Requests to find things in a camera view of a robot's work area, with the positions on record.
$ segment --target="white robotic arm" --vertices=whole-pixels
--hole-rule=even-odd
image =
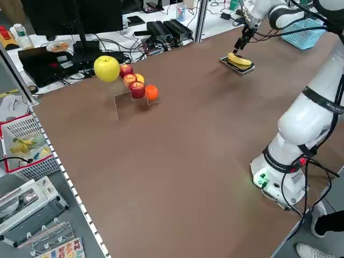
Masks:
[[[313,4],[327,18],[329,30],[342,36],[344,1],[313,0]],[[256,0],[249,14],[249,30],[258,28],[265,16],[272,28],[281,29],[304,19],[305,12],[289,8],[284,1]],[[253,182],[284,206],[296,204],[305,195],[305,176],[300,168],[307,159],[303,157],[315,154],[344,113],[343,44],[342,37],[319,73],[278,121],[278,134],[251,163]]]
[[[233,53],[249,43],[264,18],[268,18],[271,28],[281,30],[290,24],[305,18],[305,12],[287,6],[284,0],[257,0],[250,13],[245,13],[247,24],[242,30],[242,37],[234,45]]]

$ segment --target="apple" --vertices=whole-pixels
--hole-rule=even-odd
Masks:
[[[129,89],[132,98],[143,98],[145,96],[145,85],[142,82],[132,82]]]
[[[138,82],[145,83],[145,78],[140,74],[135,74],[136,78],[138,79]]]
[[[123,76],[123,81],[124,81],[124,84],[127,85],[128,87],[130,83],[136,82],[137,78],[134,74],[126,74]]]
[[[124,75],[126,75],[126,74],[133,74],[133,73],[134,73],[134,70],[131,67],[131,65],[123,64],[123,65],[120,66],[120,71],[119,71],[120,77],[123,78]]]
[[[94,64],[96,76],[104,82],[113,82],[119,75],[120,65],[118,61],[107,55],[98,57]]]

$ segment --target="white sneaker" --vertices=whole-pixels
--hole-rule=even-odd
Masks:
[[[296,244],[296,251],[301,258],[335,258],[333,255],[325,254],[324,252],[305,245],[304,243]]]
[[[323,202],[318,203],[316,206],[314,206],[314,210],[312,211],[312,225],[311,225],[311,231],[312,234],[317,237],[317,238],[324,238],[326,233],[324,235],[319,235],[318,233],[316,233],[316,223],[319,219],[319,217],[327,215],[326,213],[326,209],[325,206],[323,204]]]

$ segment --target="brown table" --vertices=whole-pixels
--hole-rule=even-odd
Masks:
[[[262,196],[250,161],[334,45],[300,52],[282,40],[250,44],[241,77],[219,63],[234,30],[135,63],[161,104],[116,121],[97,78],[44,95],[34,108],[112,257],[269,257],[298,221]],[[339,126],[318,159],[344,164]],[[314,198],[323,174],[310,170]]]

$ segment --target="white basket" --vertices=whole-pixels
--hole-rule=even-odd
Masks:
[[[13,145],[14,138],[26,140],[32,139],[41,134],[42,132],[38,124],[30,114],[3,123],[0,127],[0,137],[4,157],[13,156],[12,154],[10,155],[10,148]],[[5,160],[5,169],[8,174],[15,174],[16,176],[27,180],[38,180],[58,171],[60,168],[54,156],[49,155],[44,159],[32,162],[22,167],[19,167],[19,162],[16,159]]]

